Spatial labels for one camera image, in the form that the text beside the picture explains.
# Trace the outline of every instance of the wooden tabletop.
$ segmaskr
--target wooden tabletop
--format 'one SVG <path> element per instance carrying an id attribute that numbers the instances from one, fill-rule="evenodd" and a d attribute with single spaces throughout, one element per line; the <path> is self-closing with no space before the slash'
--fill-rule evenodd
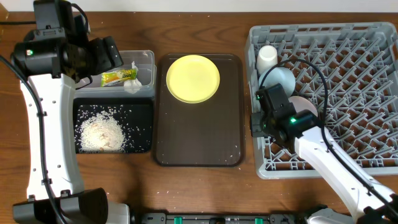
<path id="1" fill-rule="evenodd" d="M 10 21 L 30 21 L 32 12 L 12 12 Z M 398 14 L 337 13 L 158 13 L 89 12 L 90 38 L 114 37 L 119 50 L 152 50 L 158 62 L 168 53 L 235 54 L 244 65 L 244 44 L 255 25 L 387 21 Z M 0 54 L 35 26 L 7 26 Z M 243 68 L 244 83 L 246 69 Z M 249 89 L 244 86 L 246 157 L 234 168 L 160 167 L 145 154 L 77 155 L 86 189 L 102 187 L 108 198 L 138 212 L 300 212 L 320 203 L 348 212 L 323 179 L 262 180 L 254 169 Z M 13 223 L 12 205 L 26 200 L 30 153 L 27 113 L 19 82 L 0 64 L 0 222 Z M 398 176 L 376 177 L 398 192 Z"/>

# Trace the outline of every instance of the yellow snack package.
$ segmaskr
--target yellow snack package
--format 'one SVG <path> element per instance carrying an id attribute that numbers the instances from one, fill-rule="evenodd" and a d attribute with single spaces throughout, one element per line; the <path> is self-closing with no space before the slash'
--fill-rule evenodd
<path id="1" fill-rule="evenodd" d="M 113 72 L 102 73 L 101 87 L 113 86 L 127 80 L 135 80 L 138 68 L 135 66 L 134 62 L 131 65 L 131 69 L 121 69 Z"/>

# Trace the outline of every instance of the yellow plate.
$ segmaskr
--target yellow plate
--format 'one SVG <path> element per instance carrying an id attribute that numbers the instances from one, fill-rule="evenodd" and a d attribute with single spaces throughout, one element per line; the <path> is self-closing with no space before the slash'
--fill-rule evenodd
<path id="1" fill-rule="evenodd" d="M 178 100 L 200 103 L 216 93 L 220 85 L 220 73 L 211 60 L 199 55 L 187 55 L 170 66 L 166 83 Z"/>

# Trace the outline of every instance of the black tray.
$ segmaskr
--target black tray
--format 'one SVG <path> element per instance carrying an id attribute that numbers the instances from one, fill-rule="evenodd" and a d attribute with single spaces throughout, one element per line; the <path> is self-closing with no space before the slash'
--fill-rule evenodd
<path id="1" fill-rule="evenodd" d="M 210 99 L 184 103 L 169 92 L 166 74 L 185 55 L 169 54 L 161 60 L 155 160 L 162 166 L 236 166 L 244 155 L 241 61 L 235 55 L 200 54 L 217 66 L 220 85 Z"/>
<path id="2" fill-rule="evenodd" d="M 95 114 L 103 110 L 107 111 L 108 107 L 113 107 L 117 111 L 120 111 L 114 114 L 113 118 L 124 127 L 123 131 L 126 134 L 127 143 L 125 143 L 124 150 L 121 152 L 141 153 L 151 149 L 154 114 L 151 100 L 141 98 L 76 98 L 73 101 L 73 128 L 78 128 L 82 122 Z M 82 117 L 81 112 L 83 110 L 93 112 L 93 114 L 88 113 L 88 115 Z M 80 133 L 75 131 L 76 153 L 91 153 L 80 151 L 79 139 Z M 98 149 L 92 153 L 107 152 Z"/>

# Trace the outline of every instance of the dish rack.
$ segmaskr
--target dish rack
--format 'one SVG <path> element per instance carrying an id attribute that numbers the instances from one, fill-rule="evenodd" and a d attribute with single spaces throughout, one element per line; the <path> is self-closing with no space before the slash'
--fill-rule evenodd
<path id="1" fill-rule="evenodd" d="M 260 111 L 256 58 L 272 45 L 279 61 L 302 58 L 324 74 L 329 91 L 326 127 L 371 175 L 398 174 L 398 35 L 388 22 L 255 26 L 245 46 L 252 112 Z M 313 68 L 286 63 L 296 77 L 294 95 L 322 111 L 322 81 Z M 296 154 L 253 138 L 256 171 L 263 179 L 320 177 Z"/>

